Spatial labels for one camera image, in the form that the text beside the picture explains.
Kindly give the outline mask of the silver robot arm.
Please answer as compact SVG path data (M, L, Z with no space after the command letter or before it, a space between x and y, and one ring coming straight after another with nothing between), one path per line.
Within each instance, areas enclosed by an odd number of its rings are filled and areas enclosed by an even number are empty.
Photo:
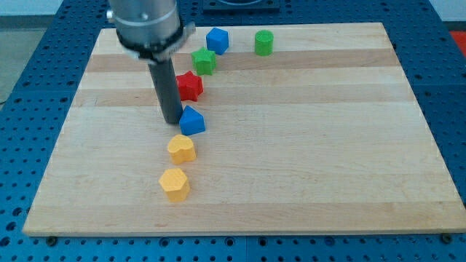
M120 44L150 64L169 60L196 31L185 24L176 0L110 0L107 20L116 27Z

